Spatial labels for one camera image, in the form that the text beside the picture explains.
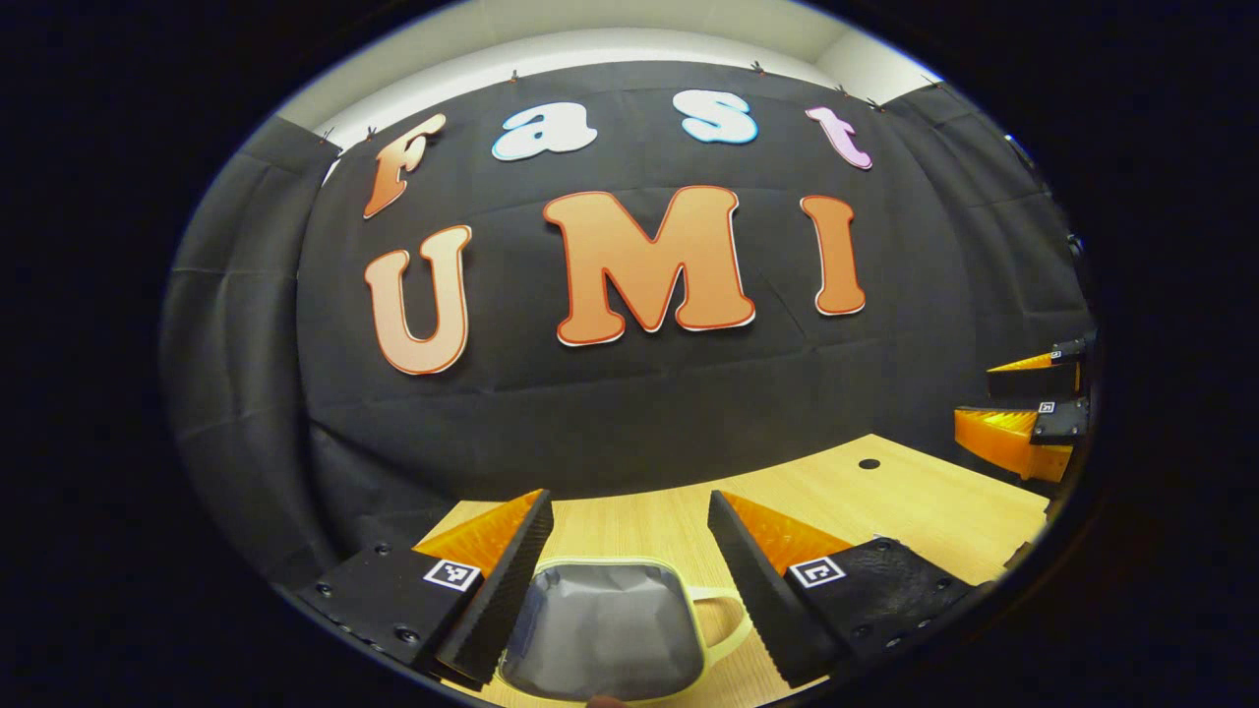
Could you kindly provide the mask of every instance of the ceiling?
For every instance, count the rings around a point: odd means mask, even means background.
[[[466,0],[360,52],[293,96],[279,115],[312,127],[448,59],[529,37],[602,28],[709,34],[811,64],[852,29],[789,0]]]

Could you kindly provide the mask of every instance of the gray liner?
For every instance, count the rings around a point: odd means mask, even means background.
[[[507,640],[502,678],[558,700],[677,693],[704,673],[682,583],[651,564],[563,564],[534,577]]]

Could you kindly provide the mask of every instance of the black fabric backdrop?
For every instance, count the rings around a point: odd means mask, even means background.
[[[691,139],[672,107],[672,96],[687,88],[744,98],[758,137],[745,145]],[[555,101],[585,106],[599,131],[593,144],[516,163],[492,157],[506,117]],[[831,149],[805,116],[816,106],[854,126],[871,170]],[[285,260],[287,275],[256,297],[242,296],[235,283],[249,281],[238,277],[227,288],[181,275],[186,285],[171,288],[166,380],[172,401],[191,402],[185,409],[195,412],[174,417],[199,489],[228,525],[252,529],[234,539],[257,566],[296,582],[364,543],[413,542],[461,498],[548,488],[564,499],[684,485],[869,432],[973,464],[953,442],[952,409],[985,401],[985,369],[1044,351],[1092,323],[1066,223],[1000,128],[944,87],[885,108],[730,67],[562,69],[381,128],[346,151],[317,194],[310,175],[322,175],[331,152],[307,134],[307,179],[292,207],[268,208],[261,194],[237,204],[224,197],[218,207],[208,198],[176,265],[184,273],[191,254],[230,252],[227,244],[246,238],[283,243],[286,258],[300,251],[296,273]],[[364,220],[376,152],[438,112],[447,125],[407,175],[407,191]],[[545,203],[611,191],[652,234],[672,194],[691,184],[739,198],[734,239],[755,320],[685,331],[672,320],[680,282],[665,325],[647,334],[609,288],[626,334],[612,344],[560,344],[564,249],[559,229],[541,217]],[[859,314],[827,317],[815,309],[817,239],[798,205],[810,194],[854,208],[866,294]],[[224,220],[229,213],[244,222]],[[379,350],[364,268],[393,249],[412,253],[403,277],[408,324],[427,336],[432,281],[417,251],[454,224],[472,228],[463,254],[467,348],[446,372],[407,375]],[[208,262],[199,267],[223,268]],[[246,333],[253,333],[248,346],[238,340]],[[249,397],[256,404],[239,403]],[[206,427],[212,422],[218,426]],[[276,533],[272,517],[281,511],[290,520]]]

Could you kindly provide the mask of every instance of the white wall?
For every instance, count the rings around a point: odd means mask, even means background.
[[[279,115],[312,128],[442,62],[530,37],[618,28],[724,38],[812,64],[849,25],[794,0],[458,0],[346,57]]]
[[[835,86],[808,62],[731,39],[663,29],[590,29],[531,37],[443,62],[368,96],[313,130],[322,135],[334,128],[329,140],[347,149],[366,137],[368,126],[381,128],[447,98],[502,83],[512,69],[525,78],[583,64],[643,60],[704,62],[749,72],[758,60],[768,73]]]
[[[859,29],[849,29],[822,52],[817,68],[833,77],[844,91],[875,103],[886,103],[940,81],[925,67]]]

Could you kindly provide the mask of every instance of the wooden table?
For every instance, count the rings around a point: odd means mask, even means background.
[[[878,460],[879,467],[861,469],[857,462],[866,459]],[[1032,540],[1045,525],[1049,503],[1044,496],[867,435],[808,457],[710,482],[554,501],[555,529],[541,559],[648,556],[671,563],[689,586],[734,588],[706,525],[714,489],[738,494],[854,544],[874,534],[895,538],[971,585],[1002,573],[1015,549]],[[428,535],[497,504],[461,501]],[[725,636],[738,621],[739,611],[730,605],[697,605],[709,644]],[[796,690],[778,677],[753,630],[700,685],[653,705],[745,708]],[[480,693],[465,693],[507,708],[579,705],[534,698],[500,680],[486,684]]]

